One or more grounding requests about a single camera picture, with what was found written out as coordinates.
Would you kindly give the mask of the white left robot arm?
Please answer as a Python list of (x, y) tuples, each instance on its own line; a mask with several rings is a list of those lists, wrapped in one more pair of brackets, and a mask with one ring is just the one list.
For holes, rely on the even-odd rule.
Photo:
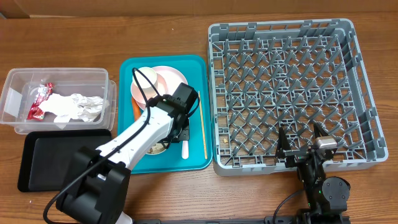
[(123, 212), (131, 171), (152, 146), (184, 134), (196, 100), (194, 88), (181, 83), (172, 95), (151, 98), (141, 117), (115, 139), (81, 148), (51, 204), (79, 223), (132, 223)]

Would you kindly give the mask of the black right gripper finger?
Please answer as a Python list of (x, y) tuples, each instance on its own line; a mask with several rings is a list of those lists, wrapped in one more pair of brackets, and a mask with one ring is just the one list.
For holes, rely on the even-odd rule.
[(278, 141), (277, 141), (277, 148), (275, 150), (275, 156), (276, 157), (290, 157), (293, 156), (292, 149), (290, 147), (290, 143), (287, 139), (287, 136), (285, 134), (285, 131), (283, 127), (281, 126), (279, 128), (279, 133), (278, 133)]
[(315, 138), (329, 136), (320, 123), (313, 123), (313, 133)]

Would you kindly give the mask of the red snack wrapper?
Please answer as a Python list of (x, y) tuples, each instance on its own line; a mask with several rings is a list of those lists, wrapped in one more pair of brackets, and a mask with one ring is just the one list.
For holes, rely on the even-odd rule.
[(49, 96), (53, 93), (54, 84), (52, 82), (40, 84), (35, 101), (32, 103), (29, 113), (27, 115), (28, 120), (42, 121), (45, 117), (45, 112), (42, 111), (39, 106), (41, 103), (48, 100)]

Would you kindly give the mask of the cream white cup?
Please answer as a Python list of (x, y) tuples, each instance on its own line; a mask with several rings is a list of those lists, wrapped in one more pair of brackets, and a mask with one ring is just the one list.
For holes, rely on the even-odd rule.
[(134, 76), (136, 77), (147, 98), (150, 98), (156, 94), (158, 81), (157, 74), (153, 68), (141, 67), (135, 69)]

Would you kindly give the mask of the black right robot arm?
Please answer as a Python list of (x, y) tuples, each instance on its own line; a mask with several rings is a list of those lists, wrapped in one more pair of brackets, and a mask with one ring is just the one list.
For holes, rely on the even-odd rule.
[[(272, 223), (349, 223), (343, 216), (348, 208), (347, 201), (351, 186), (341, 177), (327, 177), (323, 163), (330, 160), (337, 151), (337, 142), (321, 125), (313, 125), (315, 140), (311, 146), (292, 151), (286, 133), (279, 128), (275, 156), (285, 160), (286, 168), (296, 168), (303, 188), (289, 195), (276, 208)], [(294, 216), (278, 216), (280, 208), (291, 198), (304, 192), (308, 208), (297, 210)]]

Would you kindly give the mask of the white napkin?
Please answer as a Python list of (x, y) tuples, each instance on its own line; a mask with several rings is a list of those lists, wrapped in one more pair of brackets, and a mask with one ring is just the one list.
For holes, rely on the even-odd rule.
[(109, 106), (110, 102), (100, 96), (52, 93), (39, 108), (45, 116), (54, 115), (50, 121), (58, 129), (110, 129), (113, 122), (107, 111)]

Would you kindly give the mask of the white bowl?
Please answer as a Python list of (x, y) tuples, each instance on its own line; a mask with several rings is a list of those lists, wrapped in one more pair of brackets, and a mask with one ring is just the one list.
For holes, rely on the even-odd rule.
[(157, 142), (154, 144), (147, 152), (148, 155), (157, 155), (163, 153), (165, 150), (168, 149), (169, 143), (167, 142)]

